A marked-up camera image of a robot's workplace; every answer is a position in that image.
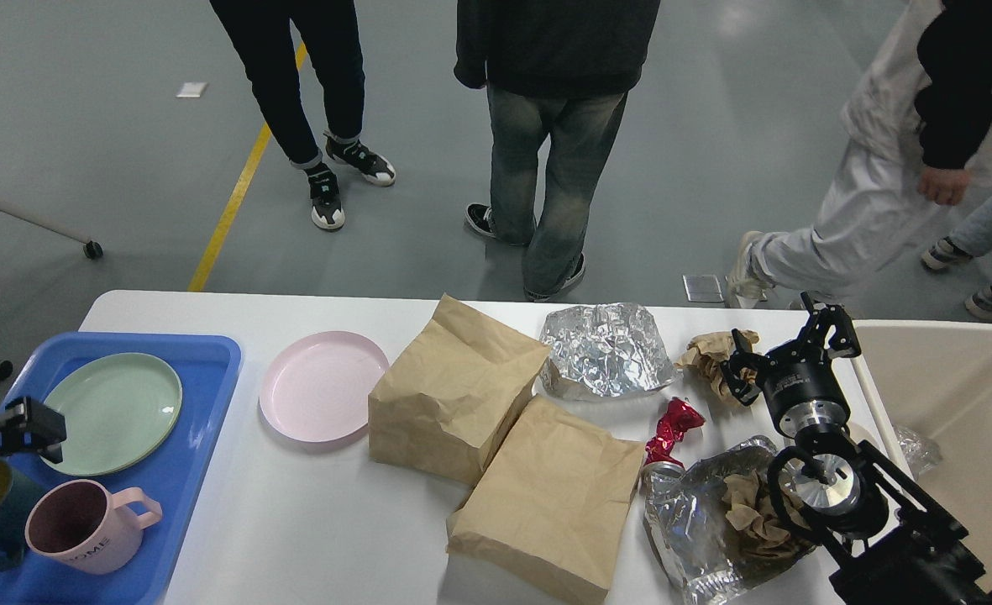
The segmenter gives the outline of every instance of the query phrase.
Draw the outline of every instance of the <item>yellow floor line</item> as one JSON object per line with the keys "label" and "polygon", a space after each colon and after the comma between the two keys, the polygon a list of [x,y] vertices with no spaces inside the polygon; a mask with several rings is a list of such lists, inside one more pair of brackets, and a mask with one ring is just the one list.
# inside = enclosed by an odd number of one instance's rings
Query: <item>yellow floor line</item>
{"label": "yellow floor line", "polygon": [[[305,60],[305,45],[298,45],[295,54],[295,66],[301,69]],[[257,134],[257,141],[253,143],[253,149],[249,151],[249,158],[245,161],[245,167],[238,177],[238,182],[234,183],[234,191],[227,200],[227,207],[223,208],[223,214],[219,215],[219,222],[212,232],[212,238],[208,241],[207,248],[204,249],[204,256],[197,264],[197,271],[193,272],[193,278],[189,280],[189,292],[200,292],[204,290],[204,284],[208,281],[208,276],[212,275],[212,267],[216,264],[219,251],[223,249],[223,242],[227,240],[227,233],[230,233],[231,225],[234,225],[234,217],[237,217],[239,208],[245,199],[246,192],[249,191],[249,184],[253,182],[253,175],[260,166],[260,160],[264,157],[265,148],[272,131],[268,130],[268,123],[260,127],[260,134]]]}

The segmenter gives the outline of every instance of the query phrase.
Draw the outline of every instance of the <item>green plate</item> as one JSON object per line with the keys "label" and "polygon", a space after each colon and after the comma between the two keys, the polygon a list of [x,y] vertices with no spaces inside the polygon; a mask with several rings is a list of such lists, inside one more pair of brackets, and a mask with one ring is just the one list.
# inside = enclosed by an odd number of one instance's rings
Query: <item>green plate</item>
{"label": "green plate", "polygon": [[74,477],[107,475],[155,451],[181,412],[181,380],[159,357],[118,353],[77,368],[44,401],[66,418],[62,463]]}

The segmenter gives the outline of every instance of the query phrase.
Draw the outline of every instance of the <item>crumpled paper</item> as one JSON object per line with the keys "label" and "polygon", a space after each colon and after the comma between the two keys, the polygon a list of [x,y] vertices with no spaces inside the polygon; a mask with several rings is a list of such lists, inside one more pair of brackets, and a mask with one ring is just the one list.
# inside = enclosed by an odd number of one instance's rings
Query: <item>crumpled paper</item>
{"label": "crumpled paper", "polygon": [[[740,329],[738,332],[741,332],[751,345],[760,342],[760,337],[751,329]],[[727,387],[727,383],[723,380],[723,372],[719,369],[719,364],[729,360],[733,350],[734,338],[730,332],[700,334],[700,336],[695,336],[686,346],[686,352],[675,362],[675,367],[694,368],[710,383],[711,391],[722,402],[742,405],[731,394],[730,387]],[[752,379],[751,376],[746,376],[745,372],[743,371],[742,379]]]}
{"label": "crumpled paper", "polygon": [[[763,472],[727,475],[723,482],[727,485],[723,502],[731,505],[731,509],[727,510],[727,521],[737,529],[744,554],[765,559],[787,559],[799,551],[798,537],[784,529],[772,507],[768,479]],[[800,503],[786,492],[783,499],[791,521],[808,529],[806,521],[798,514]]]}
{"label": "crumpled paper", "polygon": [[787,571],[813,550],[813,544],[798,539],[798,550],[784,559],[749,554],[742,535],[727,521],[725,479],[766,472],[775,455],[775,444],[757,436],[684,471],[665,462],[642,469],[645,526],[676,589],[676,602],[722,605]]}
{"label": "crumpled paper", "polygon": [[677,377],[656,320],[633,302],[549,313],[539,340],[552,347],[544,388],[560,398],[603,401],[656,391]]}

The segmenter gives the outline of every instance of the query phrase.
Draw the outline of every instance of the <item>crumpled aluminum foil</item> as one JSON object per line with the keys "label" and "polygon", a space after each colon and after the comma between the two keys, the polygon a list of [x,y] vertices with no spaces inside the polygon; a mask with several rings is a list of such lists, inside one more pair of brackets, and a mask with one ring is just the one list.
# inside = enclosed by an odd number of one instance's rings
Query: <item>crumpled aluminum foil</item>
{"label": "crumpled aluminum foil", "polygon": [[915,481],[944,460],[940,445],[936,441],[905,426],[894,424],[891,428],[895,429],[895,439],[899,440],[899,448],[906,458],[906,464],[910,465],[910,474]]}
{"label": "crumpled aluminum foil", "polygon": [[552,347],[541,379],[557,397],[638,394],[665,387],[676,377],[656,320],[633,302],[549,313],[541,342]]}
{"label": "crumpled aluminum foil", "polygon": [[767,471],[775,455],[772,441],[758,435],[686,471],[664,462],[642,469],[645,528],[684,605],[722,605],[813,550],[802,543],[798,554],[783,560],[742,555],[737,531],[727,521],[723,478]]}

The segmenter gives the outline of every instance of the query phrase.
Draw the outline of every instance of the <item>white pants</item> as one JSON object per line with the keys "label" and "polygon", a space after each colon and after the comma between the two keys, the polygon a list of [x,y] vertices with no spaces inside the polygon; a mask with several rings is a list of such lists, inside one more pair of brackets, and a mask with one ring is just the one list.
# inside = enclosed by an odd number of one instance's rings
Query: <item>white pants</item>
{"label": "white pants", "polygon": [[765,234],[750,251],[753,271],[822,302],[848,303],[873,273],[946,229],[949,207],[919,194],[919,179],[850,141],[813,225]]}

